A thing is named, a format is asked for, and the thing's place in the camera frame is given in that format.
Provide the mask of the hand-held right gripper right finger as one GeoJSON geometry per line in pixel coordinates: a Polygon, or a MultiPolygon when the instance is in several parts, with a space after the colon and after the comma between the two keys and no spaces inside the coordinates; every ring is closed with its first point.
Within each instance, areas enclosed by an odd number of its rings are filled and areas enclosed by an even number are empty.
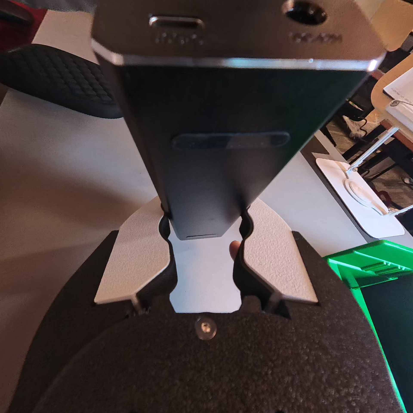
{"type": "Polygon", "coordinates": [[[233,281],[241,308],[275,313],[281,302],[318,304],[293,231],[270,206],[256,199],[242,215],[240,234],[233,281]]]}

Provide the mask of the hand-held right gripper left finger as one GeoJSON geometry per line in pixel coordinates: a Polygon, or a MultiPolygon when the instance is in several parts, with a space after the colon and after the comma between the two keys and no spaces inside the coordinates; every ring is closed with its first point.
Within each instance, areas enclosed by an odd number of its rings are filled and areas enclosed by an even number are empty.
{"type": "Polygon", "coordinates": [[[118,231],[94,303],[130,301],[147,311],[159,298],[169,301],[178,282],[170,230],[159,197],[133,213],[118,231]]]}

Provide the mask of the black metal usb hub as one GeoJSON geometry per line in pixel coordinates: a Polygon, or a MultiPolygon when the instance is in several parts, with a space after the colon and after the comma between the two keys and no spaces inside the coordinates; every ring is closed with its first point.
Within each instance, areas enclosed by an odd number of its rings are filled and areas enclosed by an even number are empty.
{"type": "Polygon", "coordinates": [[[176,236],[221,237],[384,59],[356,1],[98,1],[91,44],[176,236]]]}

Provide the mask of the red object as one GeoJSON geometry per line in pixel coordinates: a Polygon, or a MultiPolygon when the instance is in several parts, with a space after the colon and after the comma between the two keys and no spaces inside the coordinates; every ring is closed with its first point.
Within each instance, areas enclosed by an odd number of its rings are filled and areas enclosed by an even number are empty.
{"type": "Polygon", "coordinates": [[[28,7],[17,1],[0,2],[0,51],[31,44],[44,17],[45,9],[28,7]]]}

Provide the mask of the green plastic bin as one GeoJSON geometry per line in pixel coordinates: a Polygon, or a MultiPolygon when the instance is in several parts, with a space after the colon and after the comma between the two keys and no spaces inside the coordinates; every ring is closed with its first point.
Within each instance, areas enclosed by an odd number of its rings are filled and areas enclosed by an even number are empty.
{"type": "Polygon", "coordinates": [[[324,256],[379,342],[395,393],[413,411],[413,250],[388,240],[324,256]]]}

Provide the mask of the wooden clipboard with paper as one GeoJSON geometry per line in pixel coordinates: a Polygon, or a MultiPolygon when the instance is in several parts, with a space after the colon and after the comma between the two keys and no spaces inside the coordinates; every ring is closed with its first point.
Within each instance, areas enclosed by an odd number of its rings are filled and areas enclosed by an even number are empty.
{"type": "Polygon", "coordinates": [[[397,127],[410,141],[413,138],[412,67],[413,55],[409,54],[377,81],[370,98],[381,120],[397,127]]]}

